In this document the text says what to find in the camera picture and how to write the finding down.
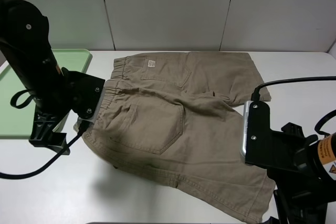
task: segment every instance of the shorts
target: shorts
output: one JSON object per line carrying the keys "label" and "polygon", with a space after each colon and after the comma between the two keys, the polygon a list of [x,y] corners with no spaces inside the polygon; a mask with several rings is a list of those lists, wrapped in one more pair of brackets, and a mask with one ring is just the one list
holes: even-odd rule
{"label": "shorts", "polygon": [[[175,187],[247,223],[275,187],[240,159],[243,118],[232,107],[263,83],[241,52],[155,52],[116,59],[85,143],[120,170]],[[267,89],[261,99],[270,100]]]}

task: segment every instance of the warning label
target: warning label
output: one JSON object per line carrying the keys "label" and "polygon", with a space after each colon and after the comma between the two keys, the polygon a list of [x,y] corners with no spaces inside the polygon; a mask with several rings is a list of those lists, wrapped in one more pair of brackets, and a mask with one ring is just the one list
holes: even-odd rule
{"label": "warning label", "polygon": [[331,148],[331,136],[332,135],[322,139],[318,145],[318,154],[322,165],[336,160],[336,157]]}
{"label": "warning label", "polygon": [[329,172],[336,174],[336,167],[332,165]]}

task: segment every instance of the back pocket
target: back pocket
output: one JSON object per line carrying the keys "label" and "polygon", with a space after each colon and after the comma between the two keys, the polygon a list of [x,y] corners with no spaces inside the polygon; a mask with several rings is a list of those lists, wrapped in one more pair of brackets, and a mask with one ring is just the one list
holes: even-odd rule
{"label": "back pocket", "polygon": [[141,80],[159,80],[175,84],[181,88],[191,72],[181,54],[148,55],[141,72]]}
{"label": "back pocket", "polygon": [[115,141],[125,146],[162,154],[183,132],[183,107],[158,98],[140,98],[131,105]]}

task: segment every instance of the light green tray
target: light green tray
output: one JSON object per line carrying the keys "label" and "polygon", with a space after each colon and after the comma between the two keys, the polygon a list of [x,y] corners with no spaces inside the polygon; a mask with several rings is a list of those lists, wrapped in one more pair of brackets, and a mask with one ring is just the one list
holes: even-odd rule
{"label": "light green tray", "polygon": [[[53,52],[59,66],[72,71],[86,72],[92,58],[90,52],[85,49],[53,49]],[[10,66],[0,73],[0,138],[2,139],[27,138],[32,133],[35,102],[32,101],[20,110],[9,103],[15,93],[24,89]],[[28,96],[28,93],[22,95],[17,104],[22,103]]]}

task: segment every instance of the white table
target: white table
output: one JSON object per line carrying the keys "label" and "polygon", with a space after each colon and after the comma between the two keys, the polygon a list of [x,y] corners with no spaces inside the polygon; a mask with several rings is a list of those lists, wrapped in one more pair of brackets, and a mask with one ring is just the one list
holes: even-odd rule
{"label": "white table", "polygon": [[[92,51],[87,74],[109,79],[113,60],[135,51]],[[336,60],[322,52],[251,52],[264,81],[336,75]],[[335,109],[335,82],[306,82],[269,87],[272,95],[271,127],[287,122],[313,134],[315,123]],[[237,108],[242,113],[242,106]],[[67,139],[76,115],[71,112],[63,132]],[[324,130],[334,132],[336,120]],[[26,140],[0,140],[0,171],[31,172],[54,152],[34,148]],[[264,220],[277,216],[272,199]],[[83,141],[71,147],[42,174],[26,180],[0,180],[0,223],[88,222],[197,222],[240,223],[207,203],[177,189],[165,187],[114,169],[97,157]],[[336,222],[336,205],[329,204],[327,223]]]}

